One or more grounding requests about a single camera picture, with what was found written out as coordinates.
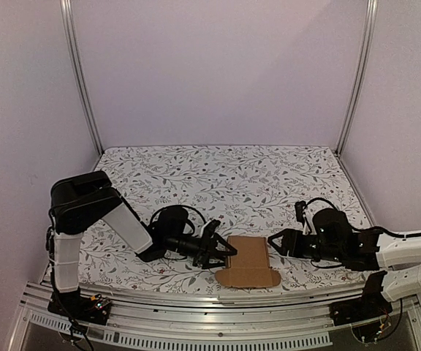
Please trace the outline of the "brown cardboard box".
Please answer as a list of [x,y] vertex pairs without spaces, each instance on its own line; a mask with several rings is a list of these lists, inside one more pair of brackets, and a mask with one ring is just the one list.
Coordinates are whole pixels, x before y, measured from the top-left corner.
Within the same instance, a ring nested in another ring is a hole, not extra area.
[[280,285],[280,273],[270,266],[266,238],[231,235],[227,242],[237,249],[237,254],[228,257],[225,268],[215,273],[220,285],[237,289],[271,288]]

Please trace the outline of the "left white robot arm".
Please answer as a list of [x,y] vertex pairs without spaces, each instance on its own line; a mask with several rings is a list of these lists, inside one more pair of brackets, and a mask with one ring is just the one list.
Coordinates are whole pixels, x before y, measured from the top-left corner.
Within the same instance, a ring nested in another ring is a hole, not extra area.
[[78,265],[84,233],[99,221],[118,235],[141,261],[148,263],[176,252],[193,259],[203,269],[223,267],[238,251],[217,232],[219,220],[203,222],[200,235],[189,218],[190,212],[203,215],[188,205],[168,205],[145,223],[125,197],[113,187],[104,171],[65,178],[50,190],[51,220],[46,249],[50,255],[56,303],[69,317],[79,317],[86,309],[79,290]]

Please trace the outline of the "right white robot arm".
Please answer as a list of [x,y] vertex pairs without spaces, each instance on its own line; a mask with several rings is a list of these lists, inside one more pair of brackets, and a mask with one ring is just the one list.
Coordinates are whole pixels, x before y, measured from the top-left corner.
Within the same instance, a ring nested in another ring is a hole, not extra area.
[[356,228],[337,208],[311,213],[299,203],[302,230],[284,229],[268,237],[282,257],[328,261],[350,271],[369,273],[364,296],[354,304],[362,319],[397,301],[421,293],[421,231],[393,233],[383,227]]

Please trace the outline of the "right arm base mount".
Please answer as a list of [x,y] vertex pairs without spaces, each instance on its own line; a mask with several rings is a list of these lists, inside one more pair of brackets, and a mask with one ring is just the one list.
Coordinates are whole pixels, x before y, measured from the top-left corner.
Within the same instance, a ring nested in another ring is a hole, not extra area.
[[392,304],[382,295],[386,274],[386,271],[371,274],[360,297],[331,303],[329,312],[334,325],[360,322],[392,312]]

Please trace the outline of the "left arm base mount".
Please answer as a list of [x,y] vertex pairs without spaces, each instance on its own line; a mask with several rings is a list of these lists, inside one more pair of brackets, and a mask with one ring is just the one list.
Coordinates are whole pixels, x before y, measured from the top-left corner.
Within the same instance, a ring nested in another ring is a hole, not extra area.
[[80,294],[80,289],[73,292],[54,290],[48,304],[48,311],[77,322],[106,325],[111,307],[112,301],[101,294],[84,297]]

